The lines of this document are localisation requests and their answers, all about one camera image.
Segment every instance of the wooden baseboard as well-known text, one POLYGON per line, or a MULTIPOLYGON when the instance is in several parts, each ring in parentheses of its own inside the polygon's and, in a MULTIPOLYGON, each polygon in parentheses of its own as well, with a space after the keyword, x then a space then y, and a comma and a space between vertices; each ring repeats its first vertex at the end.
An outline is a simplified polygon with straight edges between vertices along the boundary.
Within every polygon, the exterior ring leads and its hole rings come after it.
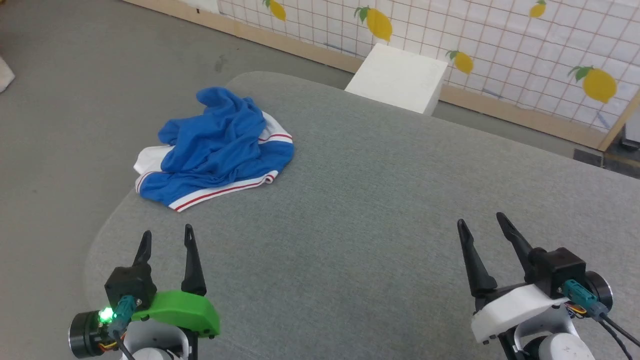
MULTIPOLYGON (((293 38, 272 33, 265 29, 243 24, 242 22, 229 19, 219 14, 197 11, 195 8, 179 0, 124 1, 348 72, 355 73, 362 64, 362 60, 352 56, 323 49, 313 44, 307 44, 293 38)), ((537 111, 521 109, 498 99, 475 94, 449 85, 442 87, 440 100, 594 149, 601 149, 602 147, 606 149, 626 121, 624 120, 619 124, 619 120, 616 126, 614 126, 614 129, 612 129, 609 134, 605 134, 577 122, 568 122, 537 111)))

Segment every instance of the white box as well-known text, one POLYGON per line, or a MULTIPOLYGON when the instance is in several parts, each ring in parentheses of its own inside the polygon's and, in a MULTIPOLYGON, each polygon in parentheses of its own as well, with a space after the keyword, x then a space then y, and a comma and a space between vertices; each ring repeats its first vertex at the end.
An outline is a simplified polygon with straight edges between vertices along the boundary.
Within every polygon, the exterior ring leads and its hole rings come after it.
POLYGON ((444 61, 376 44, 345 91, 431 116, 446 69, 444 61))

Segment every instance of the grid pattern wall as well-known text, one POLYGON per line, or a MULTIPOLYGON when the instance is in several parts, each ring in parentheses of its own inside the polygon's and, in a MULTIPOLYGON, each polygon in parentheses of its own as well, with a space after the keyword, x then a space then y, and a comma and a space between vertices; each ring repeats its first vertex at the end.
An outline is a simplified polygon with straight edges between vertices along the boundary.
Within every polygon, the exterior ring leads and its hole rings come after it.
POLYGON ((603 132, 640 88, 640 0, 220 0, 219 6, 245 24, 358 58, 382 43, 447 61, 451 86, 603 132))

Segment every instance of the gray tablecloth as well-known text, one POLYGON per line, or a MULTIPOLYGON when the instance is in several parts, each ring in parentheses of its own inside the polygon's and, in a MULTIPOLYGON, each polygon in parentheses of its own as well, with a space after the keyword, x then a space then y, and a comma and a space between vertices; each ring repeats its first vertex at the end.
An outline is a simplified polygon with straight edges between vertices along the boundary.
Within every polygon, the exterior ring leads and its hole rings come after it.
MULTIPOLYGON (((179 288, 190 223, 223 331, 201 359, 503 359, 473 339, 456 231, 464 218, 498 283, 520 282, 503 211, 534 246, 567 247, 603 275, 612 318, 640 334, 638 180, 290 76, 228 87, 293 135, 291 164, 183 213, 130 193, 87 259, 94 307, 147 229, 158 289, 179 288)), ((623 359, 595 322, 576 325, 596 358, 623 359)))

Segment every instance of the lemon print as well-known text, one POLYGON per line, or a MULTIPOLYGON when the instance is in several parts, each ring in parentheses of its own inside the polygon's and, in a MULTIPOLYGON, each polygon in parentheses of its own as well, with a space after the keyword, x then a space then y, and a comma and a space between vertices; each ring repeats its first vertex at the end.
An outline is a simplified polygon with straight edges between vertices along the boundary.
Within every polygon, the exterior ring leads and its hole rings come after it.
POLYGON ((547 9, 547 3, 545 2, 545 0, 538 0, 537 4, 534 5, 531 10, 529 10, 529 16, 530 17, 541 17, 542 14, 545 13, 545 10, 547 9))
POLYGON ((464 72, 467 75, 471 74, 471 70, 474 69, 473 60, 471 60, 469 55, 467 55, 467 54, 465 54, 465 53, 463 53, 461 51, 449 50, 449 51, 447 51, 445 56, 448 56, 451 60, 455 59, 453 61, 453 64, 455 64, 456 68, 458 70, 464 72))
POLYGON ((358 13, 360 15, 361 22, 364 22, 364 19, 367 19, 367 27, 376 38, 391 41, 391 33, 393 32, 393 29, 391 28, 389 18, 385 14, 381 13, 377 9, 369 8, 368 6, 357 8, 353 13, 353 16, 358 13))
POLYGON ((616 95, 618 89, 616 81, 606 71, 595 69, 593 66, 576 66, 569 71, 568 75, 574 71, 576 83, 584 78, 582 89, 588 97, 606 104, 613 95, 616 95))
POLYGON ((262 0, 262 3, 267 6, 267 9, 271 10, 273 16, 282 21, 287 20, 287 12, 284 11, 282 5, 276 3, 274 0, 262 0))

